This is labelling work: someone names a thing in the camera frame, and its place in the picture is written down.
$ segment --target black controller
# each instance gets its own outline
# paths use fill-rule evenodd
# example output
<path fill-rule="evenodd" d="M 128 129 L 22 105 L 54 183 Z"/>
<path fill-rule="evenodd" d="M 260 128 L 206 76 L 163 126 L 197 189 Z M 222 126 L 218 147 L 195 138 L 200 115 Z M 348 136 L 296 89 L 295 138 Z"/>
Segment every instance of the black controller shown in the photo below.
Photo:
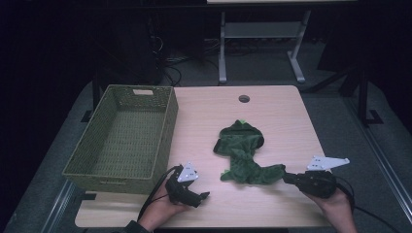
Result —
<path fill-rule="evenodd" d="M 188 206 L 197 208 L 202 200 L 206 199 L 209 196 L 210 192 L 196 194 L 188 190 L 188 187 L 193 183 L 193 181 L 179 183 L 178 179 L 183 169 L 184 167 L 182 165 L 176 167 L 175 172 L 166 182 L 166 189 L 170 202 L 174 204 L 180 202 Z"/>
<path fill-rule="evenodd" d="M 328 171 L 306 171 L 304 174 L 285 173 L 285 183 L 294 184 L 300 191 L 329 198 L 336 190 L 336 178 Z"/>

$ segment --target crumpled green fabric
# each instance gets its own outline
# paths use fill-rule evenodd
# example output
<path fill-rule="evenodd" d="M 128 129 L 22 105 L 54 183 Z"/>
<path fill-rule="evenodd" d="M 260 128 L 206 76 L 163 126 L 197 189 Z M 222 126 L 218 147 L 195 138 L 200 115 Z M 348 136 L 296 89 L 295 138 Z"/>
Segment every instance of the crumpled green fabric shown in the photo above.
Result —
<path fill-rule="evenodd" d="M 260 167 L 254 162 L 255 151 L 263 146 L 261 132 L 247 122 L 236 120 L 220 132 L 213 152 L 230 156 L 230 170 L 221 175 L 221 181 L 237 183 L 272 184 L 285 174 L 285 165 Z"/>

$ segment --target green wicker basket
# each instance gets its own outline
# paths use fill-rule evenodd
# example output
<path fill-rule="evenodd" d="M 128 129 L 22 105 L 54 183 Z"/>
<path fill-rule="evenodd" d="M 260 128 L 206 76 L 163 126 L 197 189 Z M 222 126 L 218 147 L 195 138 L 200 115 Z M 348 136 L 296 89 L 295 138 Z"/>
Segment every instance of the green wicker basket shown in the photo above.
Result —
<path fill-rule="evenodd" d="M 173 87 L 109 85 L 63 176 L 90 191 L 149 194 L 167 170 Z"/>

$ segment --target table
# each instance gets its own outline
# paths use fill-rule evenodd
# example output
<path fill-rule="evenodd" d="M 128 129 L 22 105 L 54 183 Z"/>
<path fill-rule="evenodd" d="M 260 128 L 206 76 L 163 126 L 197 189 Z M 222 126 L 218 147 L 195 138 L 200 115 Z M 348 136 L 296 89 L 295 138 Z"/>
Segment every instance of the table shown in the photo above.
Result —
<path fill-rule="evenodd" d="M 260 166 L 285 164 L 302 173 L 313 155 L 324 155 L 296 87 L 176 87 L 179 112 L 168 167 L 192 163 L 199 175 L 189 190 L 210 196 L 197 208 L 163 227 L 307 227 L 328 225 L 320 209 L 294 185 L 221 182 L 229 159 L 213 153 L 219 132 L 245 119 L 265 139 L 254 160 Z M 247 95 L 248 103 L 239 101 Z M 80 227 L 122 227 L 136 219 L 147 196 L 87 192 L 76 217 Z"/>
<path fill-rule="evenodd" d="M 342 0 L 207 0 L 208 4 L 245 4 L 245 3 L 319 3 L 342 2 Z M 219 82 L 226 83 L 226 68 L 224 59 L 224 44 L 226 38 L 295 38 L 296 43 L 288 51 L 294 75 L 298 83 L 305 83 L 305 78 L 297 61 L 297 54 L 309 21 L 310 10 L 307 10 L 301 20 L 287 22 L 226 22 L 222 12 L 221 47 L 219 54 Z"/>

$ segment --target basket handle hole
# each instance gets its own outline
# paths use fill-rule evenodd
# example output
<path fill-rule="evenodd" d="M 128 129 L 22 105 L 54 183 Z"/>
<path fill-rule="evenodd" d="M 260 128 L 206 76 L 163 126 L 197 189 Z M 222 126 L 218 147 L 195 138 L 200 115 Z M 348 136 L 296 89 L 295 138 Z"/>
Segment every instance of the basket handle hole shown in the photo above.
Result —
<path fill-rule="evenodd" d="M 154 92 L 152 90 L 133 89 L 133 94 L 135 94 L 135 95 L 154 95 Z"/>

